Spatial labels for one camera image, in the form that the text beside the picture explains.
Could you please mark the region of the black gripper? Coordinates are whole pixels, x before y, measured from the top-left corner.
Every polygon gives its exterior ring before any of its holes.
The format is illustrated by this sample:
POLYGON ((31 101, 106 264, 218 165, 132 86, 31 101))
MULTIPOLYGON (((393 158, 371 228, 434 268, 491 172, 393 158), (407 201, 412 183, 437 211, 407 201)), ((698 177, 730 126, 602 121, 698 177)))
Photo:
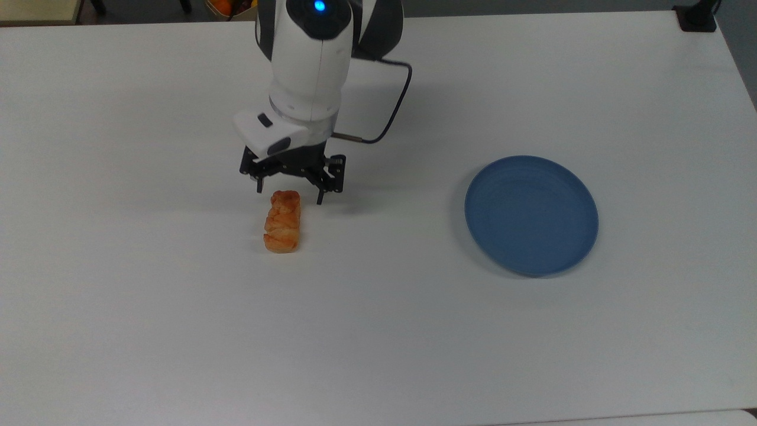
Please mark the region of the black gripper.
POLYGON ((267 177, 284 173, 304 177, 318 189, 317 205, 322 205, 328 192, 342 192, 347 158, 343 154, 325 156, 326 142, 289 149, 261 160, 248 147, 244 147, 239 173, 256 184, 256 192, 262 193, 267 177))

